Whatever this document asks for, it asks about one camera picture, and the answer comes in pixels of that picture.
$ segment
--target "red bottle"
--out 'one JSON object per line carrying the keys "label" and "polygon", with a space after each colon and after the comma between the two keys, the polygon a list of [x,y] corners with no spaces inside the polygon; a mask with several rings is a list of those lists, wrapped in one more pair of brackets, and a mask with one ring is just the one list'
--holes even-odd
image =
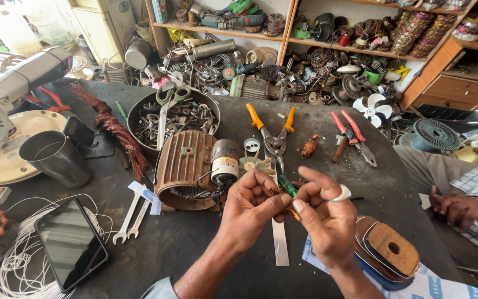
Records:
{"label": "red bottle", "polygon": [[347,45],[348,45],[348,41],[349,41],[349,35],[345,33],[345,34],[341,37],[341,40],[339,40],[339,46],[341,46],[341,47],[347,46]]}

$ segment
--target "man's left hand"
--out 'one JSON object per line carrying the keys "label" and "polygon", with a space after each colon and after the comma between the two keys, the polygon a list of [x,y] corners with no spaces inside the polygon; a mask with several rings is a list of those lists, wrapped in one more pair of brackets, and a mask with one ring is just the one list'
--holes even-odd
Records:
{"label": "man's left hand", "polygon": [[462,233],[468,231],[473,221],[478,220],[478,197],[465,196],[456,192],[443,196],[435,193],[433,186],[429,199],[435,212],[445,215],[447,224],[458,226]]}
{"label": "man's left hand", "polygon": [[252,169],[229,190],[216,240],[227,249],[243,254],[256,242],[270,218],[283,222],[281,211],[292,200],[289,194],[272,196],[269,190],[279,190],[265,173]]}

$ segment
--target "drawer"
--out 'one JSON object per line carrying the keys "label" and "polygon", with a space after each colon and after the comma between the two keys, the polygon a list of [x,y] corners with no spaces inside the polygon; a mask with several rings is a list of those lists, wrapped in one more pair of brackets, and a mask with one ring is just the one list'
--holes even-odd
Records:
{"label": "drawer", "polygon": [[478,81],[439,75],[424,95],[478,104]]}
{"label": "drawer", "polygon": [[446,107],[447,106],[446,103],[449,103],[449,107],[451,108],[464,109],[464,110],[474,110],[478,107],[478,104],[459,102],[457,100],[444,99],[442,97],[435,97],[435,96],[430,96],[425,94],[420,95],[412,104],[414,105],[414,107],[418,108],[420,104],[431,104],[431,105]]}

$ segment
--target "washer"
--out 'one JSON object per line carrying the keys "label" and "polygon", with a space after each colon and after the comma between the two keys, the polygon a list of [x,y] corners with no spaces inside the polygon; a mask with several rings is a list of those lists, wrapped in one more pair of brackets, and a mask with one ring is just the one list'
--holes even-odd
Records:
{"label": "washer", "polygon": [[255,138],[248,138],[244,141],[243,146],[251,153],[255,153],[261,149],[261,143]]}

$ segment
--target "white paper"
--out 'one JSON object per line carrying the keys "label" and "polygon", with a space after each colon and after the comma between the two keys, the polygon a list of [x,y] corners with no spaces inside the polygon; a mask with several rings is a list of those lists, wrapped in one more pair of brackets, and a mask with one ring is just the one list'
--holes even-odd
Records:
{"label": "white paper", "polygon": [[[311,236],[309,235],[305,241],[302,260],[329,274],[326,266],[311,253]],[[375,287],[381,290],[386,299],[478,299],[478,288],[441,279],[422,263],[420,263],[420,270],[416,273],[412,284],[394,292],[383,289],[379,282],[366,271],[363,270],[363,273]]]}
{"label": "white paper", "polygon": [[133,181],[129,185],[129,189],[136,192],[137,194],[143,196],[144,199],[150,201],[152,206],[150,206],[151,215],[159,215],[162,212],[162,202],[154,192],[145,188],[142,184]]}

